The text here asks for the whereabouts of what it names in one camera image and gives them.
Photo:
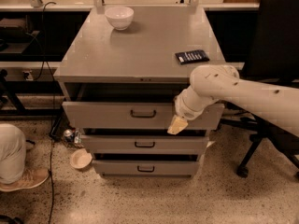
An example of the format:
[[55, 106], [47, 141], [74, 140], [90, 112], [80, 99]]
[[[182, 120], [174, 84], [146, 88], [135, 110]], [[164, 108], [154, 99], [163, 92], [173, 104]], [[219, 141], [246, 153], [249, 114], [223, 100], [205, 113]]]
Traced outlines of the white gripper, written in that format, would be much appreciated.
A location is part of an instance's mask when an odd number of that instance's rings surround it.
[[213, 98], [198, 95], [192, 87], [184, 89], [175, 98], [176, 115], [172, 118], [167, 132], [173, 135], [180, 133], [188, 126], [187, 120], [197, 119], [209, 105], [214, 103]]

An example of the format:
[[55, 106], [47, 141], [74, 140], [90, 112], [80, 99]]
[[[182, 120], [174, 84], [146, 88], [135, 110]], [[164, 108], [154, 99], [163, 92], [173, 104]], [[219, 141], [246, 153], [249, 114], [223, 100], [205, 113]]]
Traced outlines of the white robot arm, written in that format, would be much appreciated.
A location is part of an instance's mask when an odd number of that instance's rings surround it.
[[180, 133], [190, 120], [219, 100], [299, 136], [299, 90], [244, 80], [231, 65], [200, 65], [192, 70], [190, 86], [175, 98], [175, 115], [168, 132]]

